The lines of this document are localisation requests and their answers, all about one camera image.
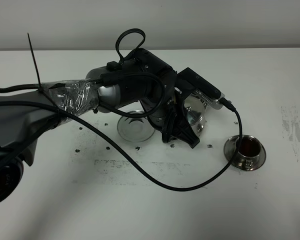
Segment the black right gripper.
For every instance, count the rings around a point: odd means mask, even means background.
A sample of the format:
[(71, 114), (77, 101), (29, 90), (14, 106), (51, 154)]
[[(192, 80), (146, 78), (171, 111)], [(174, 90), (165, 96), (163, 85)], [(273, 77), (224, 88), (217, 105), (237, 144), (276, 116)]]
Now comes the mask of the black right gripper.
[(151, 126), (161, 132), (164, 143), (178, 139), (191, 148), (198, 145), (199, 137), (187, 120), (185, 101), (190, 95), (191, 92), (179, 84), (176, 88), (165, 87), (164, 100), (158, 109), (147, 117)]

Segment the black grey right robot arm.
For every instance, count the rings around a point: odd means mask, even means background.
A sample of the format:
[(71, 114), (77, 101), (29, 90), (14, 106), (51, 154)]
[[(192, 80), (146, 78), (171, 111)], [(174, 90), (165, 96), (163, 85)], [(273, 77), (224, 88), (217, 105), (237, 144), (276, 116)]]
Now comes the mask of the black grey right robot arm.
[(178, 139), (194, 148), (199, 137), (187, 119), (182, 93), (190, 69), (176, 72), (150, 51), (137, 48), (119, 62), (92, 69), (85, 79), (25, 84), (0, 89), (0, 202), (18, 186), (24, 165), (34, 162), (38, 138), (89, 112), (119, 113), (140, 102), (141, 113), (167, 143)]

